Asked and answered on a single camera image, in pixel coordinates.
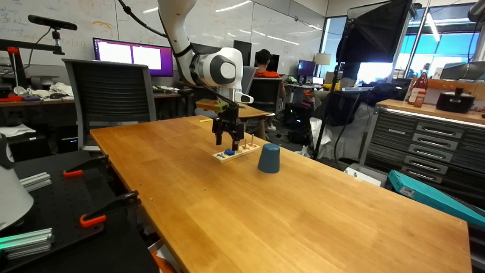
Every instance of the blue cup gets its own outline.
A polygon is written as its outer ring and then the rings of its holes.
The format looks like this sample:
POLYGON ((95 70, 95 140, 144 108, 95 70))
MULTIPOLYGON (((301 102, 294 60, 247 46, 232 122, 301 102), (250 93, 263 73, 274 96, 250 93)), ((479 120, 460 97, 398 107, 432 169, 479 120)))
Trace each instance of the blue cup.
POLYGON ((257 169, 263 173, 279 172, 279 146, 276 144, 262 146, 257 169))

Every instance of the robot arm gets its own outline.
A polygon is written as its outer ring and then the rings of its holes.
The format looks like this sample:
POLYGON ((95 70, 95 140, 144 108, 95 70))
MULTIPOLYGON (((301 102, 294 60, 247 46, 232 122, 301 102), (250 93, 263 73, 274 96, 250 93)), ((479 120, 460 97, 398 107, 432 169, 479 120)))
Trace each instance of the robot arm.
MULTIPOLYGON (((230 47, 207 47, 189 43, 183 23, 195 0, 157 0, 159 19, 176 57, 180 76, 192 87, 216 90, 223 94, 241 91, 242 55, 230 47)), ((238 120, 238 104, 216 94, 227 107, 213 119, 212 132, 221 144, 223 132, 232 137, 232 149, 238 151, 244 138, 244 126, 238 120)))

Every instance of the black cable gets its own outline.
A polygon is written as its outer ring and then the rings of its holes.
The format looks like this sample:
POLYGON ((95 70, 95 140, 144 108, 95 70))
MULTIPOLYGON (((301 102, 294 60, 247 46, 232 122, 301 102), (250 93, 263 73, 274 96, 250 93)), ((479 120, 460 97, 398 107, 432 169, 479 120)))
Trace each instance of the black cable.
POLYGON ((160 37, 166 38, 165 34, 157 32, 157 31, 148 28, 144 22, 141 22, 141 20, 132 13, 132 8, 126 6, 123 0, 118 0, 118 2, 119 2, 119 5, 123 6, 124 14, 130 16, 138 25, 141 25, 142 28, 148 29, 150 32, 153 32, 153 34, 156 34, 156 35, 160 35, 160 37))
MULTIPOLYGON (((47 32, 45 32, 41 38, 38 38, 38 40, 35 41, 35 44, 39 44, 39 43, 48 35, 50 31, 51 31, 51 28, 48 28, 47 32)), ((32 57, 33 57, 33 49, 30 49, 29 63, 27 63, 26 67, 6 72, 6 73, 0 75, 0 78, 3 78, 3 76, 6 76, 6 75, 10 75, 10 73, 13 73, 13 72, 26 72, 26 70, 30 67, 32 57)))
POLYGON ((362 93, 359 93, 359 96, 357 96, 356 101, 353 102, 353 105, 351 105, 351 108, 350 108, 350 111, 348 111, 348 114, 347 114, 345 125, 344 125, 344 128, 339 131, 339 134, 338 134, 338 137, 336 137, 336 140, 335 140, 335 144, 333 144, 333 163, 336 164, 336 169, 338 169, 338 170, 341 170, 341 167, 339 167, 339 163, 338 163, 338 158, 336 158, 336 146, 338 146, 338 143, 339 143, 339 138, 344 135, 344 131, 345 131, 347 125, 350 123, 350 119, 351 119, 351 116, 353 116, 354 108, 357 107, 357 104, 359 104, 359 101, 360 101, 360 96, 362 96, 362 93))
POLYGON ((483 20, 485 17, 485 13, 476 20, 476 25, 473 28, 473 34, 471 34, 471 38, 470 38, 470 43, 468 43, 468 53, 467 53, 467 58, 468 58, 468 63, 471 61, 471 44, 473 44, 473 40, 474 40, 474 34, 479 31, 479 26, 480 26, 480 22, 483 20))

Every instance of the metal cabinet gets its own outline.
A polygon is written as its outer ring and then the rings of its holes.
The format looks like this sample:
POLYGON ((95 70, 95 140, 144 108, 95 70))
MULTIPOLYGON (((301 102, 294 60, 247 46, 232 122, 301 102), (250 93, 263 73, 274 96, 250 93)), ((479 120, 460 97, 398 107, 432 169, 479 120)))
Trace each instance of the metal cabinet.
POLYGON ((485 129, 479 125, 379 110, 363 161, 485 208, 485 129))

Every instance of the person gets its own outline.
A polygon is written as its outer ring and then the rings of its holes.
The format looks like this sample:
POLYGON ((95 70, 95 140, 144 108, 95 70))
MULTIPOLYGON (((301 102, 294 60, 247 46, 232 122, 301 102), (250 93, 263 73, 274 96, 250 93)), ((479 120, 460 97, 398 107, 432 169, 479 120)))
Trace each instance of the person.
MULTIPOLYGON (((268 72, 268 64, 271 61, 271 53, 266 49, 256 52, 256 73, 254 78, 280 78, 277 72, 268 72)), ((280 85, 280 99, 285 101, 285 81, 282 79, 280 85)))

